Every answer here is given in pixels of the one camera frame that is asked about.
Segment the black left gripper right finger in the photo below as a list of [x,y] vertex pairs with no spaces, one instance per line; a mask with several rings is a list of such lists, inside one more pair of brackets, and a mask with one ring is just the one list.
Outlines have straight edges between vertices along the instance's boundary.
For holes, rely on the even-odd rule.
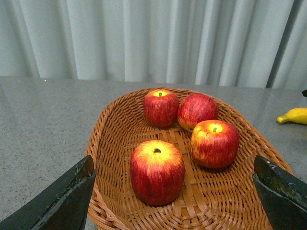
[[274,230],[307,228],[307,184],[267,158],[254,160],[253,182]]

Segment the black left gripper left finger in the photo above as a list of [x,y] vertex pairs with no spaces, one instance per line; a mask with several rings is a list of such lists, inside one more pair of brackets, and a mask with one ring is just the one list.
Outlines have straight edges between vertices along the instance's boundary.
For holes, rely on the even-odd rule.
[[83,230],[96,177],[88,155],[26,205],[2,220],[2,230]]

